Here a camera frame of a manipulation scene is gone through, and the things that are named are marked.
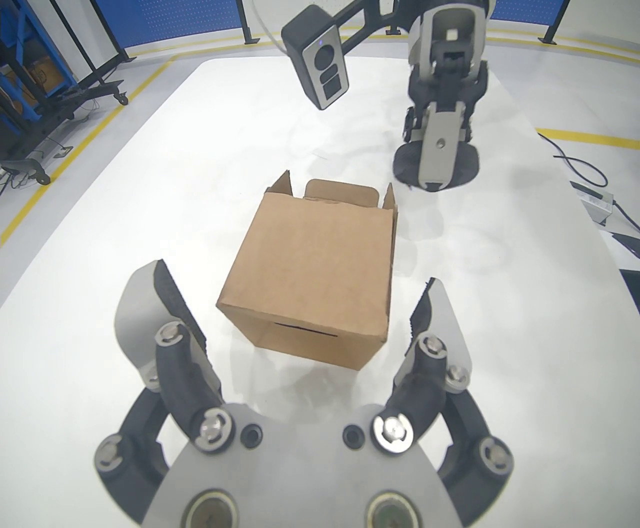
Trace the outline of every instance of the open cardboard box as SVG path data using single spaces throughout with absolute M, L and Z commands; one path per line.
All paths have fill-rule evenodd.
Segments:
M 360 370 L 387 340 L 397 207 L 286 171 L 264 194 L 216 306 L 255 346 Z

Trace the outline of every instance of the camera lens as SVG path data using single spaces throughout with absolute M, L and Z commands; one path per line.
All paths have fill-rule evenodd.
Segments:
M 320 71 L 326 70 L 329 66 L 331 66 L 334 56 L 335 51 L 333 50 L 333 46 L 330 46 L 328 44 L 322 46 L 322 48 L 317 51 L 316 58 L 314 59 L 316 68 Z

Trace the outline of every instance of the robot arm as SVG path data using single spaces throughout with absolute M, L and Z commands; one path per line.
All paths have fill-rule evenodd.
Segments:
M 349 88 L 344 55 L 375 31 L 409 33 L 409 96 L 404 140 L 394 159 L 400 181 L 427 191 L 466 183 L 479 169 L 470 119 L 484 95 L 481 60 L 495 0 L 399 0 L 382 15 L 378 0 L 355 0 L 332 17 L 310 5 L 282 28 L 282 40 L 307 97 L 324 110 Z M 342 42 L 339 27 L 364 12 L 365 24 Z

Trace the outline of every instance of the yellow floor line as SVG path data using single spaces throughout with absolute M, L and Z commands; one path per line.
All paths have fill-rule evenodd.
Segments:
M 632 148 L 640 150 L 639 140 L 628 140 L 614 136 L 601 136 L 599 134 L 587 134 L 586 132 L 571 132 L 569 130 L 536 129 L 540 134 L 550 140 L 578 141 L 579 143 L 591 143 L 593 145 L 607 145 L 609 147 Z
M 633 57 L 626 57 L 624 55 L 616 55 L 615 53 L 608 53 L 606 51 L 600 51 L 597 49 L 587 49 L 585 47 L 577 47 L 577 46 L 567 46 L 565 44 L 556 44 L 555 46 L 551 46 L 549 44 L 543 44 L 540 41 L 533 40 L 521 40 L 519 38 L 501 38 L 497 36 L 488 36 L 486 38 L 487 42 L 504 42 L 505 44 L 524 44 L 527 46 L 537 46 L 537 47 L 547 47 L 552 50 L 563 49 L 566 51 L 577 51 L 579 53 L 586 53 L 590 55 L 597 55 L 598 57 L 606 57 L 609 59 L 617 59 L 623 61 L 629 61 L 635 64 L 640 64 L 640 59 L 634 59 Z
M 406 38 L 406 36 L 402 35 L 402 36 L 387 36 L 387 35 L 372 35 L 372 37 L 370 38 L 384 38 L 384 39 L 389 39 L 391 37 L 391 39 L 393 40 L 402 40 L 404 38 Z M 522 41 L 522 40 L 516 40 L 516 39 L 503 39 L 503 38 L 494 38 L 494 37 L 490 37 L 487 38 L 487 40 L 493 40 L 493 41 L 507 41 L 507 42 L 516 42 L 518 44 L 521 43 L 525 43 L 525 44 L 534 44 L 536 45 L 535 42 L 531 42 L 531 43 L 527 43 L 526 41 Z M 251 45 L 251 47 L 264 47 L 264 46 L 269 46 L 272 45 L 271 42 L 260 42 L 257 44 L 253 44 Z M 586 50 L 583 48 L 573 48 L 572 46 L 561 46 L 559 45 L 558 47 L 560 48 L 571 48 L 571 49 L 576 49 L 576 50 L 580 50 L 580 51 L 587 51 L 587 52 L 595 52 L 592 50 Z M 184 51 L 181 53 L 177 53 L 175 55 L 173 55 L 171 58 L 169 58 L 165 63 L 163 63 L 154 73 L 152 73 L 144 82 L 142 82 L 129 96 L 129 101 L 133 101 L 154 79 L 156 79 L 162 72 L 164 72 L 177 58 L 183 57 L 183 56 L 188 56 L 188 55 L 197 55 L 197 54 L 203 54 L 203 53 L 208 53 L 211 51 L 231 51 L 234 49 L 246 49 L 247 45 L 246 44 L 235 44 L 235 45 L 230 45 L 230 46 L 222 46 L 222 47 L 213 47 L 213 48 L 207 48 L 207 49 L 201 49 L 201 50 L 194 50 L 194 51 Z M 601 54 L 601 55 L 606 55 L 606 56 L 613 56 L 615 58 L 623 58 L 623 59 L 628 59 L 631 61 L 637 61 L 635 59 L 630 59 L 628 57 L 623 57 L 623 56 L 618 56 L 618 55 L 613 55 L 613 54 L 609 54 L 609 53 L 605 53 L 605 52 L 595 52 L 596 54 Z M 58 177 L 60 177 L 60 175 L 69 167 L 69 165 L 71 165 L 71 163 L 73 163 L 73 161 L 80 155 L 82 154 L 82 152 L 87 148 L 87 146 L 107 127 L 107 125 L 109 123 L 111 123 L 111 121 L 113 121 L 116 116 L 124 109 L 123 106 L 118 106 L 116 107 L 114 110 L 112 110 L 112 112 L 106 117 L 104 118 L 100 124 L 98 124 L 98 126 L 96 126 L 96 128 L 94 128 L 89 135 L 87 135 L 87 137 L 80 142 L 80 144 L 74 148 L 71 153 L 65 158 L 65 160 L 57 167 L 57 169 L 55 169 L 53 171 L 53 173 L 51 174 L 51 184 L 58 179 Z M 623 147 L 623 148 L 632 148 L 632 149 L 636 149 L 636 150 L 640 150 L 640 141 L 638 140 L 629 140 L 629 139 L 625 139 L 625 138 L 615 138 L 612 136 L 601 136 L 598 134 L 586 134 L 584 132 L 571 132 L 571 131 L 562 131 L 562 130 L 552 130 L 552 129 L 538 129 L 538 132 L 540 132 L 541 134 L 544 134 L 545 136 L 547 136 L 550 139 L 555 139 L 555 140 L 567 140 L 567 141 L 579 141 L 579 142 L 583 142 L 583 143 L 594 143 L 597 145 L 609 145 L 612 147 Z M 27 201 L 27 203 L 24 205 L 24 207 L 20 210 L 20 212 L 16 215 L 16 217 L 11 220 L 10 224 L 7 226 L 7 228 L 2 232 L 2 234 L 0 235 L 0 247 L 2 247 L 4 244 L 6 244 L 7 240 L 9 240 L 9 237 L 13 234 L 13 232 L 16 230 L 16 228 L 20 225 L 20 223 L 22 222 L 22 220 L 24 220 L 24 218 L 27 216 L 27 214 L 29 214 L 29 211 L 33 209 L 33 207 L 38 203 L 38 201 L 44 196 L 44 193 L 47 192 L 47 190 L 49 189 L 51 185 L 48 186 L 42 186 L 39 187 L 38 190 L 33 193 L 33 196 L 31 196 L 31 198 Z
M 535 31 L 520 31 L 519 29 L 487 29 L 487 33 L 505 33 L 507 35 L 528 35 L 542 38 L 544 34 L 537 33 Z M 627 53 L 633 53 L 640 55 L 640 51 L 637 49 L 629 49 L 626 47 L 614 46 L 612 44 L 603 44 L 602 42 L 596 42 L 595 40 L 586 40 L 584 38 L 573 38 L 570 36 L 556 35 L 554 38 L 557 40 L 568 40 L 570 42 L 579 42 L 580 44 L 589 44 L 591 46 L 606 47 L 609 49 L 615 49 L 617 51 L 625 51 Z
M 147 78 L 147 80 L 145 80 L 141 85 L 139 85 L 131 93 L 131 95 L 128 96 L 129 102 L 133 101 L 142 92 L 142 90 L 144 90 L 158 75 L 164 72 L 164 70 L 168 68 L 169 64 L 171 64 L 173 60 L 174 60 L 173 57 L 170 58 L 167 62 L 162 64 L 162 66 L 160 66 L 155 72 L 153 72 Z M 80 154 L 83 153 L 83 151 L 98 136 L 98 134 L 100 134 L 100 132 L 102 132 L 106 128 L 106 126 L 109 123 L 111 123 L 120 112 L 122 112 L 123 108 L 124 107 L 122 105 L 118 105 L 114 110 L 112 110 L 112 112 L 106 118 L 104 118 L 98 124 L 98 126 L 96 126 L 96 128 L 94 128 L 89 133 L 89 135 L 85 139 L 83 139 L 82 142 L 80 142 L 80 144 L 76 148 L 74 148 L 71 151 L 71 153 L 69 153 L 69 155 L 64 159 L 64 161 L 53 171 L 53 173 L 51 174 L 51 183 L 46 186 L 40 186 L 38 190 L 35 191 L 35 193 L 33 193 L 33 195 L 31 196 L 31 198 L 29 198 L 27 203 L 24 204 L 24 207 L 20 210 L 20 212 L 16 215 L 16 217 L 13 220 L 11 220 L 7 228 L 0 235 L 0 247 L 6 244 L 7 240 L 9 240 L 9 237 L 20 225 L 22 220 L 24 220 L 24 218 L 29 214 L 29 211 L 32 210 L 33 207 L 38 203 L 38 201 L 40 201 L 40 199 L 44 196 L 44 193 L 46 193 L 49 190 L 51 185 L 53 185 L 53 182 L 56 181 L 56 179 L 58 179 L 60 175 L 69 167 L 69 165 L 71 165 L 74 162 L 74 160 L 78 156 L 80 156 Z

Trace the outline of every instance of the white cable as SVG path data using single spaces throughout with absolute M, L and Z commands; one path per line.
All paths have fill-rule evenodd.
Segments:
M 273 45 L 276 48 L 278 48 L 280 51 L 282 51 L 285 55 L 288 55 L 287 50 L 283 46 L 280 45 L 280 43 L 275 39 L 275 37 L 267 29 L 267 26 L 264 25 L 264 22 L 262 21 L 262 18 L 258 14 L 258 9 L 255 7 L 255 1 L 254 0 L 250 0 L 250 2 L 251 2 L 251 9 L 253 10 L 253 14 L 258 19 L 258 24 L 260 24 L 260 27 L 262 28 L 262 30 L 267 34 L 267 36 L 269 37 L 269 40 L 271 40 L 271 42 L 273 42 Z

